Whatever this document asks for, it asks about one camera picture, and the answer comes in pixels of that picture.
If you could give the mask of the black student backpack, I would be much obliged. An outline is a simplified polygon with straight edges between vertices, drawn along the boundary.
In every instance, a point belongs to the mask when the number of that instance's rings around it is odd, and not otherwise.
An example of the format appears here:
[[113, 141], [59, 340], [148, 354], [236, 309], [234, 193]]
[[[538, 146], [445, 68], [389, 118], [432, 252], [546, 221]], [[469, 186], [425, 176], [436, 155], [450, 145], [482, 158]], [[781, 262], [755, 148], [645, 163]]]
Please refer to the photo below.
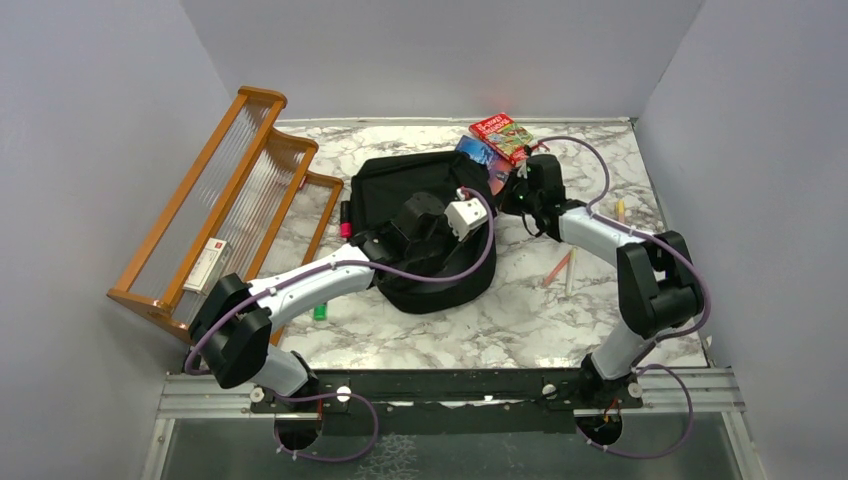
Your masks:
[[[398, 212], [417, 192], [429, 193], [448, 204], [461, 187], [481, 193], [495, 203], [488, 172], [459, 151], [441, 151], [365, 161], [351, 180], [350, 244], [359, 247], [359, 234]], [[497, 266], [494, 246], [481, 227], [459, 242], [446, 258], [388, 265], [394, 273], [378, 271], [373, 284], [398, 310], [410, 314], [433, 313], [475, 300], [491, 285]]]

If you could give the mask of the red treehouse book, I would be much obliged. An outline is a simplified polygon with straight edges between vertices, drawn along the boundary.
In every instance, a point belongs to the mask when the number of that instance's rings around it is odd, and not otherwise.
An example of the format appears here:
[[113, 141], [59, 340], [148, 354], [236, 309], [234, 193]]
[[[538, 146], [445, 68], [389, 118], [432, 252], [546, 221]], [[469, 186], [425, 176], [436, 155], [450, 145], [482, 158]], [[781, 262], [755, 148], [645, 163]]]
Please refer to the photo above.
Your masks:
[[528, 158], [533, 135], [506, 113], [498, 113], [469, 126], [469, 131], [504, 160], [517, 166]]

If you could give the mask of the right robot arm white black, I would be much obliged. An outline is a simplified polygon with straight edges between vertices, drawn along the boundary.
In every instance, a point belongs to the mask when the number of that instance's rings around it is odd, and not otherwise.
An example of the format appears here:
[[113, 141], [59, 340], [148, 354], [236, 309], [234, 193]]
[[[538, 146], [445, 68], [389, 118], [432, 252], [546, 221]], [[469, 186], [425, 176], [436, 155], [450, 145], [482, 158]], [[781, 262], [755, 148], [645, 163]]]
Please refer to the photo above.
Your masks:
[[583, 249], [616, 270], [621, 320], [584, 357], [574, 387], [585, 404], [600, 407], [626, 387], [661, 335], [703, 312], [686, 242], [674, 231], [630, 229], [567, 198], [560, 163], [550, 154], [529, 157], [502, 193], [503, 213], [532, 219], [539, 235]]

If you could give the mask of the blue Jane Eyre book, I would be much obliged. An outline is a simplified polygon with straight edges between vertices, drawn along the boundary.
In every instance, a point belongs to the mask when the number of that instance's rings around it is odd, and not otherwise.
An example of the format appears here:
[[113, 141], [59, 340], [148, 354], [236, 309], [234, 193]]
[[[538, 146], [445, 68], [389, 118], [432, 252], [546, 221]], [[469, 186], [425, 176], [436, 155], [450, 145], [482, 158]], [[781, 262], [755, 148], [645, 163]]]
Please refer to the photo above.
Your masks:
[[501, 193], [513, 170], [513, 165], [508, 160], [483, 141], [468, 135], [459, 139], [455, 150], [465, 153], [471, 160], [482, 165], [488, 172], [488, 184], [492, 194], [497, 196]]

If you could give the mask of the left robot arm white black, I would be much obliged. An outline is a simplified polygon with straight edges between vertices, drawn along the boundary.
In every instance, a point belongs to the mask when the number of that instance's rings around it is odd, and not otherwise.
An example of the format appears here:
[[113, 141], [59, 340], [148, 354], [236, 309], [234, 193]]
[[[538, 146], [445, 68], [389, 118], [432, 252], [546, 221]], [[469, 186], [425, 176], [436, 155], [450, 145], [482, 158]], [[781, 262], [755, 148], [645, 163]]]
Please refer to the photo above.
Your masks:
[[473, 231], [456, 219], [466, 198], [451, 203], [419, 192], [390, 220], [356, 234], [331, 254], [286, 273], [245, 281], [219, 279], [192, 320], [189, 375], [211, 375], [219, 387], [253, 383], [298, 411], [313, 401], [317, 378], [294, 351], [271, 336], [308, 310], [348, 294], [394, 282], [449, 283], [450, 250]]

